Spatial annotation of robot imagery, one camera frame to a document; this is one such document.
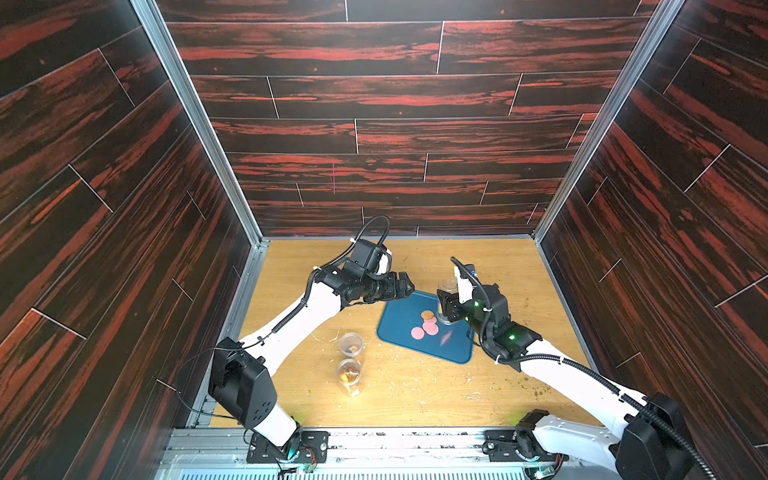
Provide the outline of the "clear jar with cookies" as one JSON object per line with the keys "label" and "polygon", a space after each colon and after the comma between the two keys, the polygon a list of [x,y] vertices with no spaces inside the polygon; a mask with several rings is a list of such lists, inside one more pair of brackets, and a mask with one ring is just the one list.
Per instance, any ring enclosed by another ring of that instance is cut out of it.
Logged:
{"label": "clear jar with cookies", "polygon": [[441,280],[438,283],[438,307],[435,313],[437,320],[444,325],[452,325],[458,321],[458,282],[455,277]]}

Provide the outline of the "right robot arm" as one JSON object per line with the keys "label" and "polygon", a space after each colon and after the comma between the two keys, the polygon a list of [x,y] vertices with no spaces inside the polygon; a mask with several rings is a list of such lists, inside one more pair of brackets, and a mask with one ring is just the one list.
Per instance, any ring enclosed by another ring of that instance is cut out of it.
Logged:
{"label": "right robot arm", "polygon": [[482,284],[471,266],[452,262],[458,290],[438,293],[446,319],[468,324],[472,339],[495,364],[546,384],[599,422],[566,421],[535,409],[515,425],[509,439],[485,440],[489,457],[513,452],[523,461],[544,462],[542,479],[553,478],[568,458],[622,479],[683,479],[693,467],[715,478],[676,401],[661,393],[648,396],[573,360],[539,333],[512,321],[497,285]]}

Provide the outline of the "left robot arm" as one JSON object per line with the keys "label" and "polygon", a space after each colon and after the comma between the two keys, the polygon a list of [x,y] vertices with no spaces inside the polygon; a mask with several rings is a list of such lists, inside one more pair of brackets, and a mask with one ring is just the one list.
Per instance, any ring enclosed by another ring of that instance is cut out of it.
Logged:
{"label": "left robot arm", "polygon": [[415,291],[406,273],[392,270],[385,245],[390,226],[385,215],[367,221],[341,254],[313,268],[302,296],[267,325],[202,351],[212,354],[208,394],[281,459],[293,459],[301,443],[301,426],[279,406],[272,379],[282,363],[344,309],[405,299]]}

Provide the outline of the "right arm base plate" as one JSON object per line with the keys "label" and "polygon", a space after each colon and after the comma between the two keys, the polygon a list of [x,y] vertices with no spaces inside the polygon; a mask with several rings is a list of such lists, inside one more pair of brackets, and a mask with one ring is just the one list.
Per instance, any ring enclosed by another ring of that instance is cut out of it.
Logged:
{"label": "right arm base plate", "polygon": [[568,455],[545,451],[529,431],[501,429],[485,430],[482,452],[491,462],[562,463]]}

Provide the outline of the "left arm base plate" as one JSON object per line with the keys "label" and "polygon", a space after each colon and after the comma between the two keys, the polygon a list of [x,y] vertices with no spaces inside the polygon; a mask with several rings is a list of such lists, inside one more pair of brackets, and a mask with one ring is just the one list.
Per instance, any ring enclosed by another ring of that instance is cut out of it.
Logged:
{"label": "left arm base plate", "polygon": [[330,433],[322,430],[300,428],[282,446],[271,443],[266,437],[253,432],[248,441],[248,464],[319,464],[325,463]]}

